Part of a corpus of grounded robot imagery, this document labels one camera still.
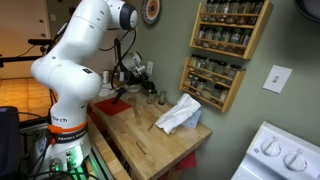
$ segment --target light switch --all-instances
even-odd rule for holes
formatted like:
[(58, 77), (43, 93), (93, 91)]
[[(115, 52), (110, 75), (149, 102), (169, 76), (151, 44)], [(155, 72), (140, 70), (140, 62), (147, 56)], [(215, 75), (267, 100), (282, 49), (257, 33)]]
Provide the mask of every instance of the light switch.
[(292, 69), (273, 65), (266, 82), (263, 85), (263, 88), (280, 93), (291, 72)]

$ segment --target white tissue paper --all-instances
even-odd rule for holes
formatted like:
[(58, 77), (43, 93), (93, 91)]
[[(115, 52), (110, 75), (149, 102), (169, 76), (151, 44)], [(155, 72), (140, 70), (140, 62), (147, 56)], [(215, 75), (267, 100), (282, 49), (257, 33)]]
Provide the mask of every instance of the white tissue paper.
[(159, 128), (169, 134), (170, 131), (186, 121), (201, 107), (189, 94), (184, 93), (177, 104), (164, 113), (155, 123)]

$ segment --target wooden spice rack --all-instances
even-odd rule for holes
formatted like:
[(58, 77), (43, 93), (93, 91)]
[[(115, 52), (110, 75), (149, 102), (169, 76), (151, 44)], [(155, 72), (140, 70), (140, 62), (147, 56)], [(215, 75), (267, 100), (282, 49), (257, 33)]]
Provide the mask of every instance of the wooden spice rack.
[[(223, 78), (227, 81), (231, 81), (231, 85), (227, 85), (225, 83), (222, 83), (222, 82), (216, 82), (213, 80), (213, 78), (209, 78), (207, 76), (204, 76), (204, 75), (201, 75), (201, 74), (196, 74), (195, 72), (192, 72), (189, 70), (189, 67), (192, 67), (193, 69), (199, 69), (203, 72), (207, 72), (207, 73), (211, 73), (212, 76), (218, 76), (219, 78)], [(242, 82), (242, 79), (245, 75), (246, 71), (245, 70), (241, 70), (241, 71), (237, 71), (236, 74), (235, 74), (235, 77), (233, 79), (227, 77), (227, 76), (223, 76), (221, 74), (217, 74), (215, 72), (212, 72), (212, 71), (208, 71), (206, 69), (202, 69), (202, 68), (198, 68), (198, 67), (195, 67), (195, 66), (191, 66), (190, 65), (190, 57), (187, 56), (186, 58), (186, 62), (185, 62), (185, 65), (184, 65), (184, 68), (183, 68), (183, 73), (182, 73), (182, 77), (181, 77), (181, 81), (180, 81), (180, 86), (179, 86), (179, 89), (181, 91), (184, 91), (190, 95), (192, 95), (193, 97), (197, 98), (197, 99), (200, 99), (206, 103), (209, 103), (210, 105), (218, 108), (221, 112), (226, 112), (230, 109), (232, 103), (233, 103), (233, 100), (238, 92), (238, 89), (240, 87), (240, 84)], [(189, 90), (189, 88), (195, 90), (195, 91), (199, 91), (202, 93), (202, 91), (200, 91), (199, 89), (195, 88), (195, 87), (192, 87), (192, 86), (189, 86), (187, 84), (185, 84), (186, 82), (186, 79), (188, 77), (188, 74), (192, 74), (194, 76), (197, 76), (199, 78), (202, 78), (202, 79), (206, 79), (207, 81), (211, 81), (211, 82), (214, 82), (216, 84), (220, 84), (222, 85), (224, 88), (227, 88), (229, 91), (228, 91), (228, 94), (227, 94), (227, 97), (225, 99), (225, 101), (221, 101), (219, 98), (216, 98), (214, 96), (210, 96), (210, 99), (213, 99), (215, 100), (216, 102), (218, 103), (213, 103), (212, 101), (204, 98), (203, 96), (200, 96), (200, 95), (196, 95), (195, 93), (191, 92)]]
[[(217, 52), (229, 56), (235, 56), (239, 57), (242, 59), (251, 59), (253, 56), (253, 53), (258, 45), (258, 42), (260, 40), (260, 37), (262, 35), (262, 32), (267, 24), (267, 21), (269, 19), (269, 16), (271, 14), (273, 5), (270, 2), (270, 0), (265, 0), (263, 7), (261, 9), (261, 12), (259, 14), (222, 14), (222, 13), (204, 13), (205, 12), (205, 6), (200, 3), (198, 7), (198, 13), (197, 17), (193, 26), (193, 32), (192, 32), (192, 37), (190, 41), (190, 47), (193, 48), (198, 48), (206, 51), (212, 51), (212, 52)], [(257, 22), (255, 25), (237, 25), (237, 24), (227, 24), (227, 23), (218, 23), (218, 22), (203, 22), (201, 20), (201, 16), (204, 15), (210, 15), (210, 16), (217, 16), (217, 15), (226, 15), (226, 16), (248, 16), (248, 17), (258, 17)], [(225, 42), (220, 42), (220, 41), (213, 41), (213, 40), (206, 40), (206, 39), (198, 39), (198, 34), (200, 27), (205, 26), (205, 27), (231, 27), (231, 28), (241, 28), (241, 29), (251, 29), (251, 37), (248, 42), (247, 46), (242, 46), (239, 44), (232, 44), (232, 43), (225, 43)], [(219, 44), (224, 44), (224, 45), (229, 45), (229, 46), (234, 46), (238, 48), (244, 49), (243, 54), (236, 54), (233, 52), (228, 52), (228, 51), (223, 51), (219, 49), (212, 49), (212, 48), (205, 48), (202, 46), (196, 45), (196, 41), (203, 41), (203, 42), (209, 42), (209, 43), (219, 43)]]

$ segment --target stove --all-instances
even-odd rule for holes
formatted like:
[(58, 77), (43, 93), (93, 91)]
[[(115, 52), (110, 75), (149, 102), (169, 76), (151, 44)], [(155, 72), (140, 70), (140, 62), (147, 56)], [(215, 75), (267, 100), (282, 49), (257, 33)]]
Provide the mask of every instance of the stove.
[(232, 180), (320, 180), (320, 148), (263, 122)]

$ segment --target clear glass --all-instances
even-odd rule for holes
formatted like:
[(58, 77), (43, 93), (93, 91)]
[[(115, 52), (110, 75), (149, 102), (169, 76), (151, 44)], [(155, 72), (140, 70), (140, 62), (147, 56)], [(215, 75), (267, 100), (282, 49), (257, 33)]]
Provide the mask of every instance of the clear glass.
[(154, 97), (156, 96), (156, 93), (151, 93), (151, 92), (149, 92), (148, 93), (148, 97), (147, 97), (147, 103), (148, 104), (152, 104), (153, 103), (153, 101), (154, 101)]
[(166, 91), (161, 91), (159, 96), (158, 104), (164, 105), (166, 102)]

